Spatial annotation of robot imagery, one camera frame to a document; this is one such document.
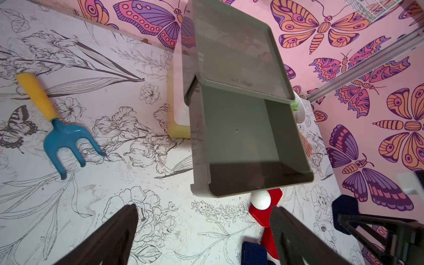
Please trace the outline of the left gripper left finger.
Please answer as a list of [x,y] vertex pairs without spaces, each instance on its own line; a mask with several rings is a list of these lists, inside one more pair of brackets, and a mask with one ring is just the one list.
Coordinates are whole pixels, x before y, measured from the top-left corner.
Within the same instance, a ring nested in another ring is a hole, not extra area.
[[56,264],[126,265],[137,225],[136,205],[125,205]]

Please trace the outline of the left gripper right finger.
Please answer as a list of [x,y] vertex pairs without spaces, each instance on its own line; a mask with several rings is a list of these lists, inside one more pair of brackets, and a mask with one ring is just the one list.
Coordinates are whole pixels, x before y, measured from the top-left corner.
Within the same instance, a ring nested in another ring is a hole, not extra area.
[[269,222],[280,264],[349,264],[285,208],[274,206]]

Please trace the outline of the blue brooch box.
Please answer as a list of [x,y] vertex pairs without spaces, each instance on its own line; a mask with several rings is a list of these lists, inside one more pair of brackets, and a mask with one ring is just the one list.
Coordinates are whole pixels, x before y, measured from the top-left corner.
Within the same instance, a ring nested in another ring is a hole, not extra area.
[[335,229],[343,234],[350,235],[350,233],[339,223],[339,214],[358,215],[358,200],[355,197],[343,194],[332,202],[332,216]]
[[267,265],[266,248],[252,242],[243,242],[241,265]]

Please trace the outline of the three-tier drawer cabinet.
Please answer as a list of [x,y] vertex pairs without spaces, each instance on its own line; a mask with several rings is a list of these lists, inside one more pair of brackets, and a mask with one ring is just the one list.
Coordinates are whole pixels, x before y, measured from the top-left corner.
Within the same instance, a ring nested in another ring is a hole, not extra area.
[[221,1],[189,1],[187,51],[175,50],[198,197],[310,183],[290,107],[295,93],[268,24]]

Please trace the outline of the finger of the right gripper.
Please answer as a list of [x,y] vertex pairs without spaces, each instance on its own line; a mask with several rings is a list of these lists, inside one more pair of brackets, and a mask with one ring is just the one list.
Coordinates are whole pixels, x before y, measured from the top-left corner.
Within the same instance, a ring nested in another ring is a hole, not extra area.
[[[380,250],[357,228],[361,227],[384,247]],[[367,214],[337,215],[337,230],[355,237],[382,265],[424,263],[424,225],[416,220]]]

